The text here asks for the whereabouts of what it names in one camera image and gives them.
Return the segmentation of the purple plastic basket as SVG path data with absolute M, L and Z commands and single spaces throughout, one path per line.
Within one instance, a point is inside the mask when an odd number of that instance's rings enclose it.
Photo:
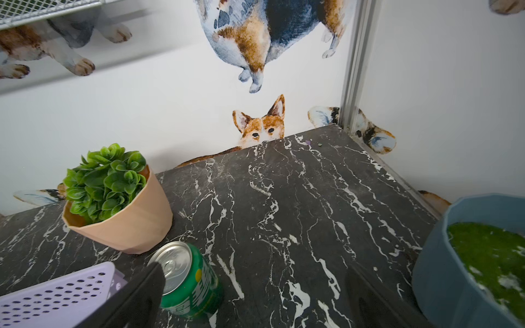
M 1 297 L 2 327 L 76 327 L 127 284 L 104 262 Z

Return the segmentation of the green soda can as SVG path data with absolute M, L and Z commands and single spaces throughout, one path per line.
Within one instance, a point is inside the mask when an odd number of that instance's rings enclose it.
M 213 316 L 224 290 L 200 250 L 182 241 L 165 244 L 149 261 L 161 265 L 165 277 L 161 308 L 188 320 Z

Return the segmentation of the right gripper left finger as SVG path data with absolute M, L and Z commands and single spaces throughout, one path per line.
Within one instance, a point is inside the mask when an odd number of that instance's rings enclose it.
M 78 327 L 154 327 L 165 286 L 158 262 L 149 264 Z

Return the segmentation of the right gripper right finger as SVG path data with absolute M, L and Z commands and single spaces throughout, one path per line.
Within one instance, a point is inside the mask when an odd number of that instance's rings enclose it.
M 402 301 L 358 265 L 346 275 L 349 306 L 357 327 L 430 327 L 414 306 Z

